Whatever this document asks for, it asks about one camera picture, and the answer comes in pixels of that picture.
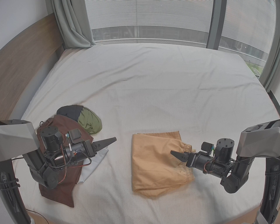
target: mattress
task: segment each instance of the mattress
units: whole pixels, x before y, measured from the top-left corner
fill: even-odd
[[[66,50],[22,119],[34,128],[64,105],[93,110],[116,136],[109,152],[73,190],[74,208],[40,195],[24,160],[14,162],[26,208],[55,223],[225,223],[262,199],[265,159],[256,158],[247,183],[228,194],[220,179],[194,170],[195,181],[159,196],[132,192],[132,134],[180,131],[200,150],[203,141],[235,141],[249,126],[279,119],[266,91],[236,54],[165,44],[112,44]]]

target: wooden headboard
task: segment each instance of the wooden headboard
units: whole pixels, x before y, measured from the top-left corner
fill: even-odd
[[[26,28],[0,50],[0,120],[7,120],[24,89],[63,43],[54,14]]]

